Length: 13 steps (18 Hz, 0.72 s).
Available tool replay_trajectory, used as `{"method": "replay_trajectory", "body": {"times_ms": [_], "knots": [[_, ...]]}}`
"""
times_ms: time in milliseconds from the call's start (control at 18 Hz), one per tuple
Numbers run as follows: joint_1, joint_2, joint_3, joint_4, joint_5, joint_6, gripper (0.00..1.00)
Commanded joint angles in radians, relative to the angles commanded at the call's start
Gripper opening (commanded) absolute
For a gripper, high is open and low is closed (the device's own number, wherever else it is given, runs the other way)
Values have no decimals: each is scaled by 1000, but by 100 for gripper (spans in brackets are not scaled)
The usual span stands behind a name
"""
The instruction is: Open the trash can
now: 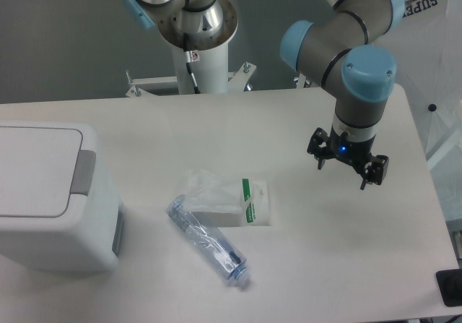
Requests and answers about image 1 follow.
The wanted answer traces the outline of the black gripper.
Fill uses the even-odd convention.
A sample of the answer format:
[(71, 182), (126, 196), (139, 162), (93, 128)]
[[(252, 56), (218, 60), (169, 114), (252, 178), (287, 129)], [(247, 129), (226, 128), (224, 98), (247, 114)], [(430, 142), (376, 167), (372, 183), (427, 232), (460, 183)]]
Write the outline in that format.
[(354, 128), (346, 124), (332, 124), (328, 137), (318, 127), (310, 138), (307, 153), (313, 155), (321, 170), (326, 160), (335, 159), (361, 171), (361, 190), (368, 184), (380, 186), (388, 171), (389, 157), (372, 154), (376, 127)]

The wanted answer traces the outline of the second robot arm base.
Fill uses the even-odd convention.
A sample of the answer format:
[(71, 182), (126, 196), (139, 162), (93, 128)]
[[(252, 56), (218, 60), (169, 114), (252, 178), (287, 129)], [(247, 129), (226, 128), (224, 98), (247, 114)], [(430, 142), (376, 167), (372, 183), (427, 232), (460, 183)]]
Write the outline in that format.
[(237, 32), (237, 12), (228, 0), (121, 0), (140, 27), (157, 27), (162, 37), (184, 51), (224, 45)]

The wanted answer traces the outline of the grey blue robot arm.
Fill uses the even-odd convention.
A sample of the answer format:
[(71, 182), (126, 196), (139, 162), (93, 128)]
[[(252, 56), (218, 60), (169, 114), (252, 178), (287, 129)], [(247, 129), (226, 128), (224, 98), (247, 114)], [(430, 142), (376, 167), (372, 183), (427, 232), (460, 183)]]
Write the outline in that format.
[(377, 125), (396, 78), (393, 55), (373, 42), (395, 28), (404, 0), (326, 0), (335, 12), (323, 25), (294, 23), (280, 44), (282, 60), (335, 98), (331, 130), (314, 131), (307, 151), (322, 168), (336, 159), (362, 177), (362, 185), (381, 185), (385, 155), (371, 153)]

